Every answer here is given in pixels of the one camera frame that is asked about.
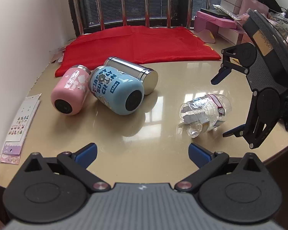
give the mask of blue gripper pad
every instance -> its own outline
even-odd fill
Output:
[[[96,157],[97,145],[95,143],[90,143],[74,153],[74,161],[85,169],[95,161]]]
[[[212,160],[212,153],[196,144],[189,145],[189,158],[199,168]]]

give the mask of glossy table surface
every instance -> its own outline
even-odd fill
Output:
[[[220,53],[229,43],[219,39],[211,46]],[[97,159],[88,170],[111,185],[115,182],[160,183],[173,186],[197,170],[188,157],[188,147],[196,142],[232,157],[250,152],[243,138],[223,138],[222,133],[244,124],[252,92],[246,77],[232,71],[219,85],[210,80],[217,74],[220,61],[169,62],[147,64],[159,74],[153,93],[145,96],[140,108],[131,115],[112,112],[89,94],[82,111],[65,116],[51,105],[50,94],[59,78],[54,78],[57,64],[50,64],[30,91],[42,93],[41,103],[23,146],[20,164],[0,163],[0,185],[7,186],[31,152],[55,157],[63,151],[75,152],[90,142],[98,146]],[[231,102],[228,120],[210,132],[190,138],[178,126],[183,102],[204,94],[225,95]],[[264,161],[288,145],[288,132],[277,123],[263,144],[253,152]]]

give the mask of gray gripper base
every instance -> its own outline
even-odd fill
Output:
[[[32,225],[13,220],[5,230],[277,230],[274,222],[238,226],[205,213],[194,197],[167,183],[117,183],[113,190],[95,193],[75,215],[51,224]]]
[[[264,62],[260,52],[257,51],[257,58],[253,65],[250,66],[250,72],[246,78],[250,84],[251,90],[261,92],[263,89],[270,87],[274,88],[279,94],[284,93],[287,88],[276,83],[270,73],[266,63]]]

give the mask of pink tumbler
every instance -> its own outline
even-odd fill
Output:
[[[68,69],[51,92],[51,103],[61,113],[77,114],[88,94],[91,71],[82,65]]]

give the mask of silver tumbler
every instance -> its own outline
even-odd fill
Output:
[[[117,57],[109,57],[104,66],[114,67],[140,80],[143,83],[145,95],[150,94],[158,83],[158,73],[155,70]]]

